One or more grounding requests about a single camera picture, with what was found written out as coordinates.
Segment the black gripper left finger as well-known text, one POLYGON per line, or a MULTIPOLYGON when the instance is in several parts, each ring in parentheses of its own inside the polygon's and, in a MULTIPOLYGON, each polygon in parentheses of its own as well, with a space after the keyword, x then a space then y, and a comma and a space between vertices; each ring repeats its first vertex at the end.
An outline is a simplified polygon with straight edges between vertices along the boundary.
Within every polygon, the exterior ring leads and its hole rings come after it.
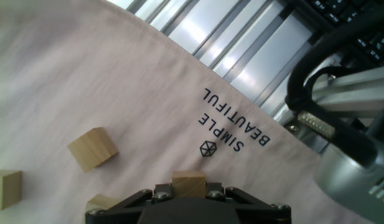
POLYGON ((157 184, 154 190, 142 189, 109 208, 85 212, 86 224, 135 224, 146 207, 173 199, 171 184, 157 184))

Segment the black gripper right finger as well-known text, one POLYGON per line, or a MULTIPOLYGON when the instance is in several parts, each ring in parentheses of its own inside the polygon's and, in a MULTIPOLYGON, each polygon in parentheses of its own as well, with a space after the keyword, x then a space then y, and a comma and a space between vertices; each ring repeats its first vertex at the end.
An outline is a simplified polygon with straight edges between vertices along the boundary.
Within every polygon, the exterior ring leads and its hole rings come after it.
POLYGON ((207 182, 205 198, 230 205, 241 223, 291 224, 289 205, 267 204, 237 187, 224 188, 221 182, 207 182))

